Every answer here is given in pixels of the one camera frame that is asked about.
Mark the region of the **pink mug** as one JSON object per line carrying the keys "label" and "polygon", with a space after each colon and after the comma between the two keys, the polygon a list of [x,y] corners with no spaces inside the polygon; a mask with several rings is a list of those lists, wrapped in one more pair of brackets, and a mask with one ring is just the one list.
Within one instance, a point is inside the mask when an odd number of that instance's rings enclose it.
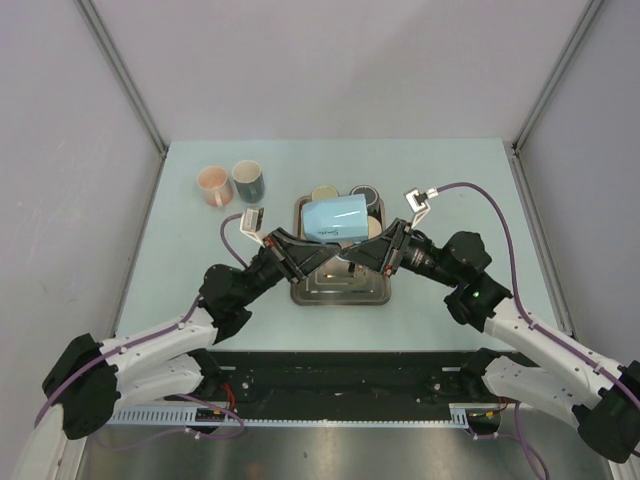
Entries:
{"label": "pink mug", "polygon": [[233,199],[233,189],[227,171],[218,166],[201,170],[196,179],[204,201],[212,207],[228,205]]}

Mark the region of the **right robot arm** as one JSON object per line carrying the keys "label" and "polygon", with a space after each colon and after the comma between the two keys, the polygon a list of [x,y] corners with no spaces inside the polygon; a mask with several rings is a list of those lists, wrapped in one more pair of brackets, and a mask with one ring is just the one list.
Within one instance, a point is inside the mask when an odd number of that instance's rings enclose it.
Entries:
{"label": "right robot arm", "polygon": [[574,427],[593,451],[616,463],[638,453],[639,364],[608,358],[537,319],[515,289],[485,269],[491,258],[479,234],[455,233],[441,248],[401,220],[341,257],[391,276],[407,269],[452,287],[444,302],[453,319],[514,348],[534,367],[486,351],[461,376],[473,401],[491,394],[528,404]]}

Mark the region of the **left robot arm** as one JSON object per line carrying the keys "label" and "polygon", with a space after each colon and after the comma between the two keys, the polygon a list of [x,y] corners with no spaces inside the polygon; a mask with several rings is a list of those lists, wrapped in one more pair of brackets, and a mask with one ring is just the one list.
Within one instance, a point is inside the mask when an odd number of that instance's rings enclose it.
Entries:
{"label": "left robot arm", "polygon": [[280,281],[301,282],[340,250],[335,242],[300,240],[278,228],[261,240],[246,267],[212,265],[183,316],[129,336],[74,338],[42,383],[46,402],[36,419],[58,407],[62,432],[79,440],[137,402],[190,393],[214,397],[221,376],[205,349],[236,335],[251,317],[248,305]]}

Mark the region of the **dark teal mug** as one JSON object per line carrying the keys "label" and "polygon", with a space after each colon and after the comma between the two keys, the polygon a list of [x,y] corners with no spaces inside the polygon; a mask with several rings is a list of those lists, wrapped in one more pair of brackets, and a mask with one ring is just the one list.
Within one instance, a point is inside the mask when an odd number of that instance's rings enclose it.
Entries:
{"label": "dark teal mug", "polygon": [[262,200],[265,184],[261,166],[253,160],[241,160],[232,169],[232,178],[241,199],[249,204]]}

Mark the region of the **black mug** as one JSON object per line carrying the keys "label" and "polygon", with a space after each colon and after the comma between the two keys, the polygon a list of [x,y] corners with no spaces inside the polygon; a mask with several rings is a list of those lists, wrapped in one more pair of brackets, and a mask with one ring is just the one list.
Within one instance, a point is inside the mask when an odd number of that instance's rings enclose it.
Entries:
{"label": "black mug", "polygon": [[367,212],[370,216],[378,216],[380,213],[380,196],[378,191],[370,185],[357,185],[350,191],[351,195],[363,195]]}

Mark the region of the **light blue mug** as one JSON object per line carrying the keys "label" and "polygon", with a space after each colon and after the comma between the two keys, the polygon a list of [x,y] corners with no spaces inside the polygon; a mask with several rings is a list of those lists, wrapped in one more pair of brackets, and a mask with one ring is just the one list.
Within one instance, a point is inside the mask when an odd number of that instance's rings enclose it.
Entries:
{"label": "light blue mug", "polygon": [[304,238],[317,243],[353,244],[369,238],[368,210],[363,194],[311,201],[301,208]]}

